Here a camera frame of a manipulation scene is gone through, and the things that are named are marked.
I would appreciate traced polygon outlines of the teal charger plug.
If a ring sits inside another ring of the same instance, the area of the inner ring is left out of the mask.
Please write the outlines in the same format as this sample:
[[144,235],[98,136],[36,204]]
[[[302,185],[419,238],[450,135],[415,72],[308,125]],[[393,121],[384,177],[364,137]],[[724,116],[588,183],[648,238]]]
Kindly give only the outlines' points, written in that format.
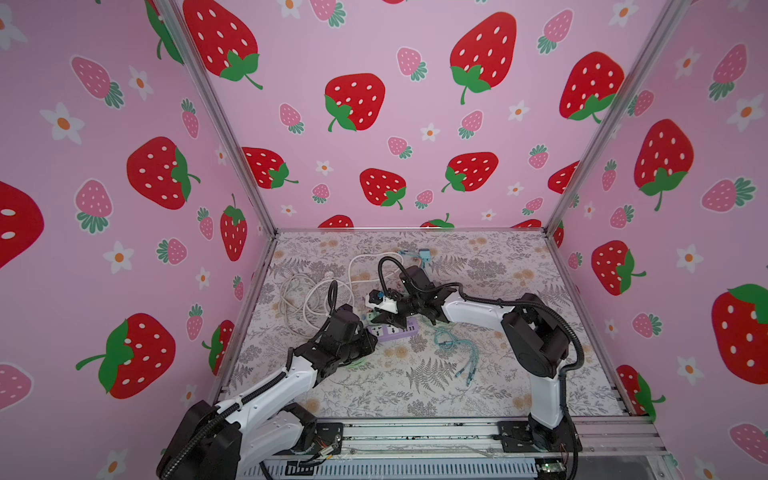
[[431,250],[427,248],[418,250],[418,257],[420,259],[420,265],[422,268],[426,267],[431,261]]

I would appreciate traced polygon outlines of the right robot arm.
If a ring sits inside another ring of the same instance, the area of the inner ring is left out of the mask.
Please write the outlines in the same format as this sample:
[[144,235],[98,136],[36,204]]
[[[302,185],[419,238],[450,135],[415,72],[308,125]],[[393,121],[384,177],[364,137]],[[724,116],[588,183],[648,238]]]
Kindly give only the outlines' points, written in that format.
[[543,452],[582,451],[567,403],[567,374],[584,365],[583,346],[571,325],[537,295],[516,300],[470,295],[459,282],[436,285],[418,266],[385,256],[378,261],[380,288],[366,305],[371,322],[404,330],[422,316],[432,324],[469,324],[503,334],[518,364],[529,374],[532,405],[527,431]]

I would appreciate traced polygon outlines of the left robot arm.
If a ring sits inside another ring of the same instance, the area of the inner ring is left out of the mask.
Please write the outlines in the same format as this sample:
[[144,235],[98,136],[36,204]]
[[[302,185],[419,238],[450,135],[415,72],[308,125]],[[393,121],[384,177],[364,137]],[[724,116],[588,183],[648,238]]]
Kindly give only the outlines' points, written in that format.
[[310,340],[288,351],[285,366],[229,400],[188,409],[158,464],[160,479],[235,479],[276,453],[310,448],[316,418],[295,398],[373,353],[377,343],[337,294],[333,281],[329,316]]

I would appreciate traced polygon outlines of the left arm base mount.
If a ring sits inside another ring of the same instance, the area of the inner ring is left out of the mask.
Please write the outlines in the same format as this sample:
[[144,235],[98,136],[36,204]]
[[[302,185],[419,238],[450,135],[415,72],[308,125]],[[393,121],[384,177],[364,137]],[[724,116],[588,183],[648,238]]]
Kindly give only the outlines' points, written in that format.
[[344,424],[320,421],[299,404],[281,409],[267,421],[272,437],[270,456],[299,455],[326,457],[341,452]]

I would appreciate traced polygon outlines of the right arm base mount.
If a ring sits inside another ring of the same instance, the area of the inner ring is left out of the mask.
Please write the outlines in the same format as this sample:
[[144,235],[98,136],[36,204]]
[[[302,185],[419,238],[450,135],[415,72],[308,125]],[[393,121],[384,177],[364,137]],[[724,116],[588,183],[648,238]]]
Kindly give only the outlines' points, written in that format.
[[524,421],[500,421],[497,438],[505,453],[580,453],[582,444],[571,420],[550,429],[531,416]]

